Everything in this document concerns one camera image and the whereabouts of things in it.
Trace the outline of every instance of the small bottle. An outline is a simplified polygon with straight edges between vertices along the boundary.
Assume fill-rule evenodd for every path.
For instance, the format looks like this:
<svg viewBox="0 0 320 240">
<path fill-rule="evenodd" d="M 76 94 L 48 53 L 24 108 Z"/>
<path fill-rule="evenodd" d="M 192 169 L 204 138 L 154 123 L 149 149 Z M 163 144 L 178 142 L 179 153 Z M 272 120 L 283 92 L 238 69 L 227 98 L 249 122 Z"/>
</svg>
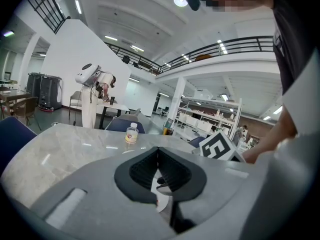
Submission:
<svg viewBox="0 0 320 240">
<path fill-rule="evenodd" d="M 138 125 L 135 122 L 132 122 L 130 127 L 126 129 L 125 142 L 133 144 L 137 142 L 138 138 Z"/>
</svg>

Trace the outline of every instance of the white pillar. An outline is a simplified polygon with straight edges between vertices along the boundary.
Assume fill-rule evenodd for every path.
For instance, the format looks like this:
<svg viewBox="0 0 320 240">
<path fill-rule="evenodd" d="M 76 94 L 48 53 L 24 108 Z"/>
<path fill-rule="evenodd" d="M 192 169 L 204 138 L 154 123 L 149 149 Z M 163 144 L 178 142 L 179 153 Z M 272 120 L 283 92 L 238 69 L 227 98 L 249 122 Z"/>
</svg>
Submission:
<svg viewBox="0 0 320 240">
<path fill-rule="evenodd" d="M 25 90 L 26 86 L 27 86 L 27 82 L 28 82 L 28 66 L 29 66 L 29 62 L 32 56 L 32 53 L 35 50 L 35 47 L 37 45 L 37 42 L 40 38 L 40 35 L 38 33 L 33 34 L 33 36 L 31 37 L 28 46 L 25 49 L 23 58 L 22 58 L 22 62 L 21 62 L 21 66 L 20 66 L 20 71 L 19 71 L 19 77 L 18 77 L 18 84 L 21 87 L 21 90 Z"/>
<path fill-rule="evenodd" d="M 167 120 L 172 119 L 173 122 L 175 121 L 178 108 L 180 106 L 181 97 L 182 97 L 182 94 L 184 94 L 185 86 L 186 86 L 186 79 L 182 76 L 179 77 L 178 83 L 176 84 L 176 87 L 175 87 L 174 96 L 172 98 Z"/>
</svg>

